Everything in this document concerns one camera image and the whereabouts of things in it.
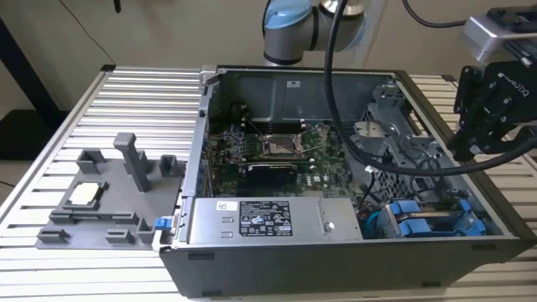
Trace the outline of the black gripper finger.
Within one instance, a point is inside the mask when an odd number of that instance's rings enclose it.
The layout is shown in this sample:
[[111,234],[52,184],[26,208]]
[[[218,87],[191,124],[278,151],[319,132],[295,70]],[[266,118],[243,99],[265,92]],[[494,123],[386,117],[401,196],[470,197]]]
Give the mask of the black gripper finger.
[[479,150],[483,154],[506,154],[518,150],[519,139],[503,141],[503,137],[517,128],[517,125],[507,123],[491,123],[485,131],[483,139],[479,142]]
[[458,162],[467,162],[474,157],[470,150],[474,145],[482,141],[482,127],[477,123],[463,123],[459,126],[454,136],[447,141],[447,149],[453,158]]

